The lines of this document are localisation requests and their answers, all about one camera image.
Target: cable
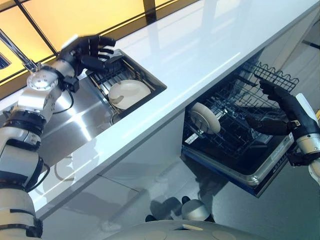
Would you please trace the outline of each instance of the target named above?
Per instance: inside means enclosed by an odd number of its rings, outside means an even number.
[[[71,105],[70,105],[70,107],[68,107],[67,109],[64,109],[64,110],[61,110],[61,111],[56,111],[56,112],[54,112],[53,114],[60,114],[60,113],[63,113],[63,112],[65,112],[65,111],[69,110],[70,108],[72,108],[72,107],[73,107],[73,105],[74,105],[74,103],[75,103],[74,97],[72,96],[72,94],[71,94],[71,91],[70,91],[69,87],[68,87],[67,85],[65,85],[65,88],[66,88],[66,90],[68,91],[69,96],[70,96],[70,98],[71,98]]]
[[[48,164],[46,163],[43,163],[43,165],[46,167],[46,173],[44,174],[43,178],[36,184],[34,185],[33,187],[29,188],[26,192],[29,193],[31,192],[32,190],[36,189],[45,179],[46,177],[48,176],[48,174],[50,173],[50,167]]]

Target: dishwasher rack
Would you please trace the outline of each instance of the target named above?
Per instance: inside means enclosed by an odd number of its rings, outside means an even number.
[[[167,86],[165,86],[162,82],[160,82],[157,78],[146,71],[142,66],[136,63],[120,49],[114,51],[114,54],[110,60],[113,60],[113,62],[110,64],[108,72],[92,72],[88,70],[86,74],[95,88],[98,90],[100,98],[104,102],[109,103],[113,111],[113,115],[110,118],[110,124],[113,125],[164,91]],[[150,89],[150,94],[126,110],[115,107],[110,103],[108,93],[112,85],[123,80],[137,80],[144,83]]]
[[[260,62],[247,61],[216,90],[210,91],[201,101],[218,118],[221,130],[219,133],[207,134],[199,127],[196,130],[190,117],[186,116],[185,126],[189,130],[191,144],[196,138],[209,140],[213,146],[229,157],[237,160],[249,148],[266,148],[272,136],[254,131],[246,122],[246,116],[258,120],[283,120],[284,112],[275,101],[271,101],[260,89],[259,80],[273,82],[291,92],[298,84],[297,78],[275,71]]]

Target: faucet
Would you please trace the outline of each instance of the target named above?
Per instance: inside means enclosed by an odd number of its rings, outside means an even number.
[[[38,69],[38,65],[29,59],[12,41],[11,39],[2,31],[0,28],[0,39],[1,41],[22,61],[23,66],[29,70],[30,72],[36,72]],[[4,67],[7,67],[10,64],[10,61],[8,61],[2,54],[0,54],[1,59],[1,65],[2,62],[5,63]]]

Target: kitchen counter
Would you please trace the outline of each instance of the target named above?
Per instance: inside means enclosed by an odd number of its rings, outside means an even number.
[[[319,5],[318,0],[201,0],[122,39],[123,50],[167,89],[51,167],[30,192],[38,217],[98,173]],[[65,173],[58,177],[55,172]]]

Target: white plate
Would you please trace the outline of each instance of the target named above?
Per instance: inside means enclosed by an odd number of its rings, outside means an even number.
[[[150,93],[150,89],[143,82],[128,79],[112,85],[108,97],[112,105],[126,110]]]
[[[216,115],[205,105],[197,102],[190,110],[191,121],[207,134],[220,132],[221,126]]]

